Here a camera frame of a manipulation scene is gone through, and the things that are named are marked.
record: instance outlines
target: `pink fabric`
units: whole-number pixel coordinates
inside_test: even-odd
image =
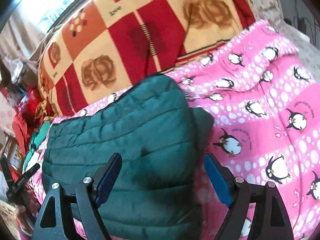
[[[265,185],[273,180],[286,205],[295,239],[300,239],[310,236],[320,221],[320,203],[313,198],[314,194],[320,196],[320,188],[310,191],[317,186],[312,185],[312,171],[320,176],[320,103],[316,100],[320,87],[295,53],[297,49],[288,39],[260,21],[207,58],[167,75],[179,84],[190,107],[202,107],[215,117],[204,155],[213,152],[223,166],[250,183]],[[87,106],[86,114],[106,107],[125,91]],[[58,116],[53,123],[81,114],[83,110],[73,117]],[[267,165],[275,159],[273,176],[283,179],[267,176],[272,175]],[[41,170],[30,180],[30,186],[42,203]],[[195,195],[203,206],[201,240],[211,240],[227,208],[219,202],[202,160],[196,170]],[[244,239],[253,212],[254,204],[247,214]],[[81,223],[75,220],[75,224],[84,236]]]

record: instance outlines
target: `rose print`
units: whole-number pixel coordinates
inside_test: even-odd
[[[56,64],[58,64],[59,61],[61,60],[60,47],[56,42],[52,43],[52,50],[50,52],[50,57],[52,61]]]
[[[182,11],[190,27],[196,29],[209,28],[212,24],[222,28],[232,20],[229,7],[221,0],[184,0]]]
[[[91,91],[98,90],[102,84],[111,88],[116,82],[116,68],[109,56],[101,55],[82,63],[81,77],[83,85]]]

